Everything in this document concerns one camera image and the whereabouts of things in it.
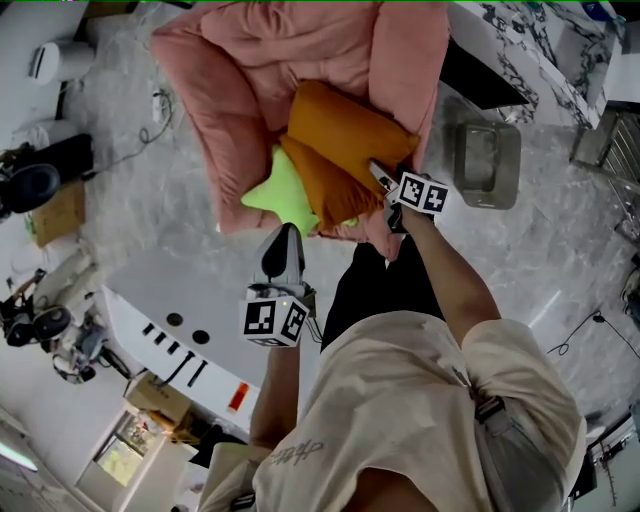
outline tiled floor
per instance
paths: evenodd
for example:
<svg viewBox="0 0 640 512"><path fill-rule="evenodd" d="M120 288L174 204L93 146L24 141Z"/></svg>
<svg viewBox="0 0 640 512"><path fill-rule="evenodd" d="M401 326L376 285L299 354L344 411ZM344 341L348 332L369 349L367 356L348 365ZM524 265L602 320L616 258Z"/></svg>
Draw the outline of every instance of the tiled floor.
<svg viewBox="0 0 640 512"><path fill-rule="evenodd" d="M170 87L149 55L149 34L180 12L142 4L131 16L89 23L97 61L83 84L67 91L64 113L94 136L99 165L135 152L141 127L152 135L160 128L151 119L150 98L157 87ZM89 184L84 235L105 274L134 252L159 244L237 286L264 234L216 232L198 143L179 101L174 106L171 128L156 143ZM474 115L442 88L425 171L451 182L449 126ZM519 128L515 207L472 209L454 193L439 221L443 233L486 279L503 315L530 324L543 349L561 343L596 308L640 347L640 333L618 300L633 250L613 233L621 213L612 193L569 165L575 131ZM318 290L321 317L352 250L349 243L305 241L306 279ZM624 409L640 383L640 361L604 324L589 321L564 357L551 358L585 414Z"/></svg>

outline orange pillow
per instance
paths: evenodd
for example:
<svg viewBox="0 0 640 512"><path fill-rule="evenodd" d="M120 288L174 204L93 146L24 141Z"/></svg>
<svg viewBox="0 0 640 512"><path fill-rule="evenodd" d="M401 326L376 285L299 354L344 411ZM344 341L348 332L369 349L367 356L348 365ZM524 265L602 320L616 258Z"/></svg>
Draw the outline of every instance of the orange pillow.
<svg viewBox="0 0 640 512"><path fill-rule="evenodd" d="M309 146L286 134L280 144L302 179L313 213L320 217L321 231L383 207L373 192Z"/></svg>
<svg viewBox="0 0 640 512"><path fill-rule="evenodd" d="M288 134L347 171L380 199L384 189L369 172L369 160L395 169L419 142L419 137L393 121L313 81L298 87Z"/></svg>

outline marble countertop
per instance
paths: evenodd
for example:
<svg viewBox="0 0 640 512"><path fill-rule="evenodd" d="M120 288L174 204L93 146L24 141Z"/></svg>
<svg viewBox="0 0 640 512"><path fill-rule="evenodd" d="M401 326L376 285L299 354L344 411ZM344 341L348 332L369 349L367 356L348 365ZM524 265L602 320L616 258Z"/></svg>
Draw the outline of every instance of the marble countertop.
<svg viewBox="0 0 640 512"><path fill-rule="evenodd" d="M528 101L501 107L505 120L598 125L620 62L620 21L560 2L455 2L449 17L456 43Z"/></svg>

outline cardboard box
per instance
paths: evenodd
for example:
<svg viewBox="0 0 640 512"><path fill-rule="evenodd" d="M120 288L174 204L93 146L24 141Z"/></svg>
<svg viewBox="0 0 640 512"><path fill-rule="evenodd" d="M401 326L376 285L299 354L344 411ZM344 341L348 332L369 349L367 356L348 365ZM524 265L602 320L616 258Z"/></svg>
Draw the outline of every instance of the cardboard box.
<svg viewBox="0 0 640 512"><path fill-rule="evenodd" d="M62 187L49 202L29 214L33 241L42 248L57 238L75 233L85 221L84 182Z"/></svg>
<svg viewBox="0 0 640 512"><path fill-rule="evenodd" d="M147 372L125 397L141 411L160 413L178 425L191 407L191 400L171 386L160 387L162 380Z"/></svg>

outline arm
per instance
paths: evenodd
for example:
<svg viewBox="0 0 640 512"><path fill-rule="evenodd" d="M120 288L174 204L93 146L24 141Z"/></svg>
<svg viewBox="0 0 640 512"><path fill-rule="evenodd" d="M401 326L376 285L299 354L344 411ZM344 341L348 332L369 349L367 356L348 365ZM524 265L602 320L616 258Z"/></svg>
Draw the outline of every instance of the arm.
<svg viewBox="0 0 640 512"><path fill-rule="evenodd" d="M402 224L416 242L442 314L458 344L462 345L465 335L480 322L500 319L487 285L427 216L403 206Z"/></svg>
<svg viewBox="0 0 640 512"><path fill-rule="evenodd" d="M272 348L267 373L251 416L249 445L273 450L296 426L300 346Z"/></svg>

